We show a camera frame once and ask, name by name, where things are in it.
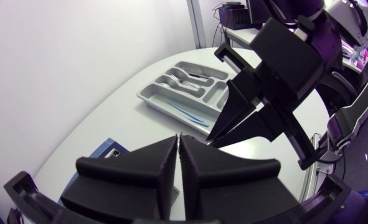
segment fork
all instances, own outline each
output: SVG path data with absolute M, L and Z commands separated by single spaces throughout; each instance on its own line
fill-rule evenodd
M 175 80 L 175 81 L 177 81 L 177 82 L 179 82 L 179 83 L 181 83 L 181 84 L 183 84 L 183 85 L 191 86 L 191 87 L 194 87 L 194 88 L 196 88 L 196 89 L 200 89 L 200 88 L 201 88 L 201 86 L 196 85 L 196 84 L 193 84 L 193 83 L 188 82 L 188 81 L 181 80 L 181 79 L 179 79 L 178 77 L 176 77 L 175 75 L 170 75 L 170 77 L 171 77 L 173 80 Z

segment cutlery tray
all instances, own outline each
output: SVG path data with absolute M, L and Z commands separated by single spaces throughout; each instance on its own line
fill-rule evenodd
M 184 85 L 182 81 L 173 79 L 171 75 L 182 81 L 199 85 L 200 88 Z M 162 113 L 209 135 L 228 98 L 228 87 L 225 82 L 234 76 L 234 73 L 215 68 L 178 62 L 140 90 L 137 97 Z M 199 118 L 208 127 L 189 120 L 190 116 L 168 102 Z

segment white wall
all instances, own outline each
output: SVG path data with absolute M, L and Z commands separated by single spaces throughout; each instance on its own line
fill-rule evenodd
M 3 189 L 11 177 L 35 176 L 134 74 L 193 49 L 186 0 L 0 1 L 1 218 L 13 207 Z
M 240 2 L 246 6 L 245 0 L 240 0 Z M 219 23 L 219 20 L 213 17 L 214 11 L 212 11 L 212 9 L 216 5 L 218 5 L 218 3 L 221 3 L 221 0 L 207 0 L 207 1 L 200 0 L 199 1 L 199 4 L 201 5 L 204 35 L 205 35 L 207 47 L 212 47 L 214 32 Z M 219 18 L 218 10 L 215 13 L 215 16 Z M 218 29 L 215 35 L 214 47 L 220 47 L 220 43 L 221 43 L 221 34 L 220 34 L 220 29 Z M 234 47 L 242 48 L 236 43 L 234 43 Z

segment white table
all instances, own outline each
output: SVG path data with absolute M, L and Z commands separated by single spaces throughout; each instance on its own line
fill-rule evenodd
M 181 132 L 205 139 L 206 136 L 200 132 L 146 106 L 136 97 L 136 92 L 178 61 L 199 63 L 232 72 L 227 64 L 214 56 L 215 50 L 216 48 L 200 49 L 173 55 L 145 68 L 127 81 L 88 115 L 50 156 L 34 177 L 39 190 L 52 200 L 58 201 L 63 189 L 76 172 L 75 161 L 79 157 L 89 156 L 107 138 L 113 138 L 129 151 Z M 247 59 L 251 66 L 256 67 L 260 63 L 254 52 L 245 49 L 236 51 Z M 309 137 L 314 133 L 323 134 L 326 131 L 329 116 L 316 91 L 298 107 L 295 116 Z M 253 138 L 222 150 L 245 158 L 278 159 L 281 162 L 279 179 L 296 198 L 300 197 L 304 171 L 298 166 L 298 157 L 284 134 L 272 143 L 263 138 Z M 172 206 L 171 219 L 184 220 L 179 158 L 176 164 L 174 185 L 180 190 L 180 194 Z
M 249 49 L 249 45 L 251 41 L 254 39 L 254 37 L 259 32 L 259 30 L 255 28 L 233 30 L 233 29 L 229 29 L 228 27 L 224 27 L 224 30 L 225 28 L 227 31 L 227 38 L 233 40 L 234 42 L 236 42 L 237 44 L 239 44 L 241 47 L 245 49 Z M 353 63 L 351 63 L 349 59 L 343 58 L 343 65 L 357 73 L 361 72 L 361 69 L 357 68 Z

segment gray floor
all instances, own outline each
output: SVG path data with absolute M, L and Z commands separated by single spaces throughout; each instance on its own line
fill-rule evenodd
M 345 150 L 346 174 L 344 182 L 353 190 L 368 190 L 368 120 L 351 145 Z M 339 178 L 343 174 L 344 161 L 341 159 L 334 171 Z

